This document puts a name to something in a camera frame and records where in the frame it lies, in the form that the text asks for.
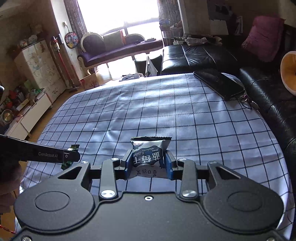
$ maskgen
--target round circular pad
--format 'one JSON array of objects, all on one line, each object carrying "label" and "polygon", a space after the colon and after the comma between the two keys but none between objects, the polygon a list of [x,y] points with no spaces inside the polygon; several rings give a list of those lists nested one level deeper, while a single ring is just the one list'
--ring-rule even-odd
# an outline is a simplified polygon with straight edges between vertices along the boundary
[{"label": "round circular pad", "polygon": [[40,194],[35,199],[35,205],[43,211],[54,212],[66,207],[69,201],[70,199],[66,194],[52,191]]},{"label": "round circular pad", "polygon": [[94,198],[88,190],[79,184],[56,185],[54,181],[54,185],[35,185],[17,198],[14,210],[24,226],[44,232],[62,230],[80,223],[93,210]]},{"label": "round circular pad", "polygon": [[261,198],[251,192],[236,192],[228,197],[228,203],[236,210],[243,212],[255,211],[262,206]]},{"label": "round circular pad", "polygon": [[277,226],[283,201],[272,190],[248,179],[222,180],[203,199],[211,219],[238,233],[256,233]]}]

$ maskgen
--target snack package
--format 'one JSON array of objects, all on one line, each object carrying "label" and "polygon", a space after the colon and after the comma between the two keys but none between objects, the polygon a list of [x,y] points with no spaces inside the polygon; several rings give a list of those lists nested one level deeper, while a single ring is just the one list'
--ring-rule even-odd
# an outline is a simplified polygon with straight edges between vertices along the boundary
[{"label": "snack package", "polygon": [[167,149],[171,137],[132,137],[133,169],[130,178],[161,177],[167,178],[163,162],[163,153]]}]

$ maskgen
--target cluttered shelf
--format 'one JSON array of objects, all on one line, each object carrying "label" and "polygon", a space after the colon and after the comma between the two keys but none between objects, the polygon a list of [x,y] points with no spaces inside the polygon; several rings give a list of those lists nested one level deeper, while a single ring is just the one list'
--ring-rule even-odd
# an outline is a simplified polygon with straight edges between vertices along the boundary
[{"label": "cluttered shelf", "polygon": [[13,105],[10,109],[2,112],[0,116],[1,134],[24,140],[30,136],[30,131],[44,112],[52,106],[52,103],[42,90],[38,90],[37,93],[34,90],[26,99],[20,89],[17,88],[17,90],[19,90],[18,93],[10,92],[8,103],[11,105],[19,103],[21,100],[22,102],[18,106]]}]

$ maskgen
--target smartphone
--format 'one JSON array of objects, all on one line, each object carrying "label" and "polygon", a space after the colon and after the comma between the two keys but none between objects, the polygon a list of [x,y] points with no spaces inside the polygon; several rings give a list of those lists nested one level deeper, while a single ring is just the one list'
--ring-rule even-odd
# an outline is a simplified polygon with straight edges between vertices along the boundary
[{"label": "smartphone", "polygon": [[245,89],[242,86],[215,69],[194,71],[193,75],[204,82],[226,101],[245,92]]}]

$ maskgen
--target black stool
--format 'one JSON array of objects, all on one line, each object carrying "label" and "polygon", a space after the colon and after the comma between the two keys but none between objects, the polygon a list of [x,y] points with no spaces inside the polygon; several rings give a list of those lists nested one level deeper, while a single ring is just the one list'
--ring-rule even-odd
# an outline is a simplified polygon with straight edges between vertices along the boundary
[{"label": "black stool", "polygon": [[[154,67],[157,69],[157,75],[160,75],[160,69],[161,69],[161,64],[163,62],[163,56],[160,55],[148,55],[152,64]],[[137,73],[142,73],[144,76],[146,74],[146,61],[147,61],[147,56],[141,56],[139,58],[135,59],[135,66]]]}]

